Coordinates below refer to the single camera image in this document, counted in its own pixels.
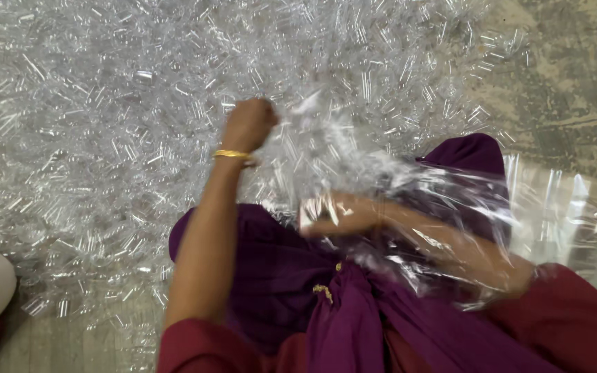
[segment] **hand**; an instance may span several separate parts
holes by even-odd
[[[383,224],[383,206],[381,201],[329,191],[301,203],[300,233],[316,237],[367,232]]]
[[[252,153],[264,145],[276,124],[278,117],[268,100],[251,98],[240,101],[227,119],[221,149]]]

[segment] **maroon sleeve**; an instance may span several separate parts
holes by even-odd
[[[259,356],[238,335],[208,321],[187,318],[162,335],[158,373],[259,372]]]
[[[597,373],[597,290],[568,268],[550,264],[519,299],[487,316],[521,344],[569,373]]]

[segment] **gold embroidery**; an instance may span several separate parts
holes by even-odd
[[[326,293],[326,297],[331,302],[331,304],[333,304],[333,296],[331,295],[331,291],[328,290],[328,288],[326,286],[324,286],[324,285],[315,285],[312,288],[312,292],[313,293],[319,293],[320,291],[325,292]]]

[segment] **wrist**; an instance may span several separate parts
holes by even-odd
[[[228,169],[231,171],[242,171],[245,168],[245,162],[247,161],[242,157],[216,157],[214,159],[215,169]]]

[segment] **plastic sheet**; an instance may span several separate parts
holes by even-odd
[[[464,310],[550,276],[533,264],[564,264],[595,281],[597,180],[517,155],[507,164],[504,179],[379,157],[368,166],[368,197],[325,187],[302,201],[300,229],[328,233],[324,242],[347,259]]]
[[[241,200],[287,222],[314,195],[307,186],[368,177],[361,154],[423,155],[475,131],[510,146],[466,90],[509,58],[528,61],[528,38],[485,30],[487,8],[0,1],[0,252],[16,264],[24,309],[99,315],[94,327],[124,331],[138,323],[113,303],[148,296],[162,309],[169,231],[199,201],[237,99],[264,95],[284,118]]]

